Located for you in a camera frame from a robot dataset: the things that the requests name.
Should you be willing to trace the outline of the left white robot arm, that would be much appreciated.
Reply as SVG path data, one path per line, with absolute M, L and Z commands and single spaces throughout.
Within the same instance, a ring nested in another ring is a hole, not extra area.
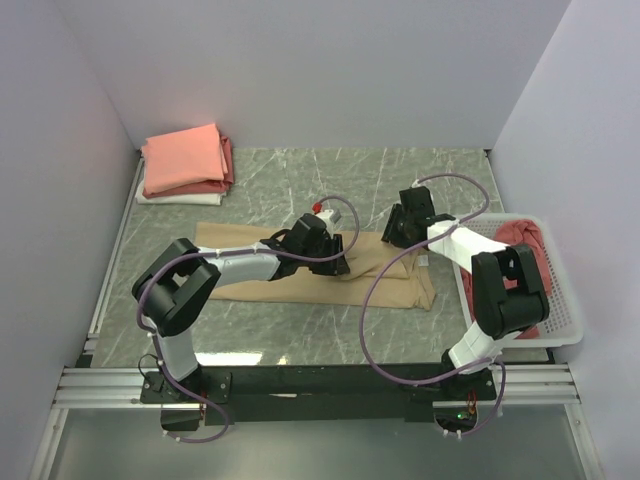
M 139 325 L 156 342 L 158 363 L 167 369 L 164 389 L 176 401 L 201 390 L 191 327 L 216 288 L 248 281 L 278 281 L 306 268 L 315 275 L 350 272 L 343 239 L 335 232 L 337 210 L 306 213 L 290 229 L 236 248 L 212 250 L 180 238 L 134 282 Z

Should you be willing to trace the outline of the tan t-shirt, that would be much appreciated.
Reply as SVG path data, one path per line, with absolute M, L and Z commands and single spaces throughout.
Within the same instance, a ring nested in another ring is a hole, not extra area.
M 200 222 L 195 244 L 199 247 L 241 247 L 266 239 L 274 227 Z M 301 268 L 282 280 L 249 281 L 217 288 L 216 300 L 271 303 L 360 305 L 379 271 L 400 250 L 381 240 L 380 232 L 362 232 L 347 253 L 350 273 L 339 277 L 319 276 Z M 382 308 L 430 310 L 436 297 L 428 268 L 421 266 L 416 252 L 394 263 L 376 286 L 368 304 Z

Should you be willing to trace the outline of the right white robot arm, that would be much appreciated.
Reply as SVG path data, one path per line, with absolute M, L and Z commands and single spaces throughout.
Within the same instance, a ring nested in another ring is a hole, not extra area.
M 460 399 L 473 374 L 502 353 L 507 340 L 546 320 L 549 301 L 534 251 L 482 236 L 449 214 L 438 214 L 425 186 L 399 192 L 382 241 L 439 254 L 470 274 L 475 321 L 445 354 L 439 374 L 444 395 Z

